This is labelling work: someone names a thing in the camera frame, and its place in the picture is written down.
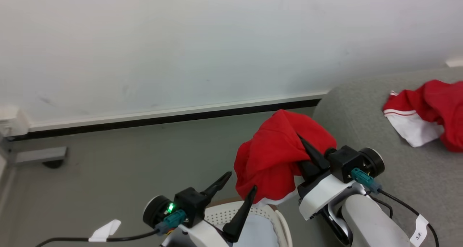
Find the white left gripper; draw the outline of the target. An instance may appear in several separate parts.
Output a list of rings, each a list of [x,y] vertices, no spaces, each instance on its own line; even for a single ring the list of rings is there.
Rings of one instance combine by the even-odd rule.
[[[228,171],[213,182],[200,194],[204,195],[209,205],[215,194],[223,189],[232,176]],[[222,228],[222,233],[215,226],[203,220],[192,228],[179,225],[162,242],[162,247],[231,247],[238,242],[249,211],[257,194],[258,187],[253,186],[243,200],[243,204],[230,222]]]

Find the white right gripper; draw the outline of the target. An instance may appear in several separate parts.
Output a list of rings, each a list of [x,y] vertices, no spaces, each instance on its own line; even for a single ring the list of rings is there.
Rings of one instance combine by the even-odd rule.
[[[301,135],[298,134],[298,137],[311,160],[311,162],[308,160],[299,162],[299,170],[304,180],[298,185],[299,212],[306,221],[313,219],[324,206],[332,201],[337,204],[349,195],[366,194],[364,186],[356,181],[343,183],[332,174],[319,179],[321,170],[329,169],[330,163]]]

